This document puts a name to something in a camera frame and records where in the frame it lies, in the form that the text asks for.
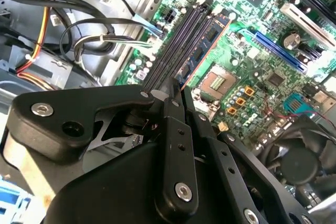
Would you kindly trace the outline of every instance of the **black cable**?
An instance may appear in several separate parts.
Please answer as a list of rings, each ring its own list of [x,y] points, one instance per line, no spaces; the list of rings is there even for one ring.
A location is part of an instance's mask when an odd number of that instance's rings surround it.
[[[61,35],[61,39],[59,41],[59,49],[61,51],[61,54],[63,56],[66,57],[65,52],[63,51],[62,48],[62,42],[64,40],[65,34],[67,33],[67,31],[71,28],[73,28],[73,26],[77,26],[80,24],[124,24],[124,25],[137,25],[137,26],[142,26],[144,28],[149,29],[150,31],[152,31],[152,33],[154,34],[158,34],[157,31],[153,30],[151,27],[148,27],[146,25],[144,25],[143,23],[140,22],[136,22],[133,21],[131,19],[125,19],[125,18],[88,18],[88,19],[83,19],[80,21],[77,21],[76,23],[71,24],[67,29],[65,29],[65,31],[63,32],[63,34]]]

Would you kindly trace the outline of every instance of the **blue pcie slot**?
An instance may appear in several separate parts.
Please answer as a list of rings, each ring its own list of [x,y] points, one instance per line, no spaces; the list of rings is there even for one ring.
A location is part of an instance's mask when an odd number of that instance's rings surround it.
[[[254,38],[268,50],[270,50],[273,54],[279,56],[282,60],[290,64],[293,68],[301,73],[305,73],[307,71],[307,67],[301,63],[298,59],[287,53],[283,48],[275,44],[265,35],[260,33],[259,31],[251,31],[254,34]]]
[[[184,88],[211,49],[216,45],[218,39],[229,27],[230,23],[231,20],[223,15],[218,15],[213,19],[204,36],[201,37],[185,64],[175,76],[180,82],[181,89]]]

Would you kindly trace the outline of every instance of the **label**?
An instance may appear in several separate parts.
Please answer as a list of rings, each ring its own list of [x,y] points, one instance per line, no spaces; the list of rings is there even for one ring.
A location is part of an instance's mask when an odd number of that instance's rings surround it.
[[[76,22],[76,18],[75,18],[75,15],[73,13],[67,13],[71,23],[75,23]],[[50,16],[50,20],[51,20],[51,23],[53,24],[53,26],[60,26],[62,25],[62,22],[61,20],[57,17],[56,14],[51,14]]]

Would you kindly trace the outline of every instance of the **metal sheet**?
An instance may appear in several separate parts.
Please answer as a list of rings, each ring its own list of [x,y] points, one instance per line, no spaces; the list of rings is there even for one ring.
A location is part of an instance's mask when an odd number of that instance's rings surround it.
[[[97,9],[102,11],[107,17],[119,17],[119,18],[129,18],[131,19],[131,14],[125,7],[125,5],[119,0],[113,0],[115,6],[113,8],[102,5],[99,3],[100,0],[84,0],[91,5],[95,6]],[[126,0],[130,6],[143,18],[150,19],[154,12],[156,11],[156,7],[158,4],[152,4],[154,0]],[[31,38],[37,38],[40,30],[40,24],[43,16],[43,7],[39,6],[30,6],[19,4],[16,2],[12,2],[9,0],[4,0],[3,4],[0,3],[1,8],[7,9],[11,12],[13,16],[13,27],[17,29],[19,32],[27,35]],[[84,18],[90,18],[91,16],[73,11],[76,20],[81,20]],[[113,25],[115,28],[115,33],[117,35],[132,35],[133,38],[136,38],[140,32],[140,29],[135,28],[134,26],[126,26],[126,25]],[[48,34],[46,38],[46,42],[59,42],[59,37],[62,34],[64,28],[62,26],[53,27],[52,23],[49,22],[48,25]],[[80,30],[83,35],[92,35],[92,34],[101,34],[105,32],[105,29],[101,25],[88,24],[81,25]],[[76,35],[76,38],[79,38],[79,33],[74,29],[73,33]],[[106,69],[109,60],[114,59],[118,62],[123,61],[123,57],[127,54],[121,54],[123,48],[117,48],[111,55],[100,57],[100,56],[91,56],[85,55],[83,56],[83,61],[86,65],[86,68],[95,74],[96,76],[101,76],[104,71],[107,73],[104,74],[105,80],[111,80],[111,75],[114,73],[116,69],[111,70]]]

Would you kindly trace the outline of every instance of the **bolt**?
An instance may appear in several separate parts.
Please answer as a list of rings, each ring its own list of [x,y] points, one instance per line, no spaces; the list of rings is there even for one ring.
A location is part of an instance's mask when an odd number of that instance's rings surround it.
[[[306,216],[302,215],[302,218],[305,224],[312,224],[311,221]]]
[[[233,137],[233,136],[231,136],[231,135],[226,135],[227,136],[227,138],[231,141],[231,142],[234,142],[235,141],[235,138]]]
[[[244,215],[248,223],[250,224],[259,224],[259,220],[254,212],[250,209],[244,210]]]
[[[140,92],[140,95],[142,95],[143,97],[146,97],[146,98],[149,97],[148,94],[146,92],[143,92],[143,91]]]
[[[173,100],[172,103],[173,103],[176,107],[179,107],[179,106],[180,106],[179,103],[176,102],[175,100]]]
[[[199,114],[198,117],[202,120],[202,121],[206,121],[206,117],[203,114]]]
[[[54,113],[54,109],[47,103],[35,103],[32,107],[32,112],[38,116],[51,116]]]
[[[193,197],[193,193],[185,183],[177,183],[175,185],[175,192],[177,196],[185,202],[189,202]]]

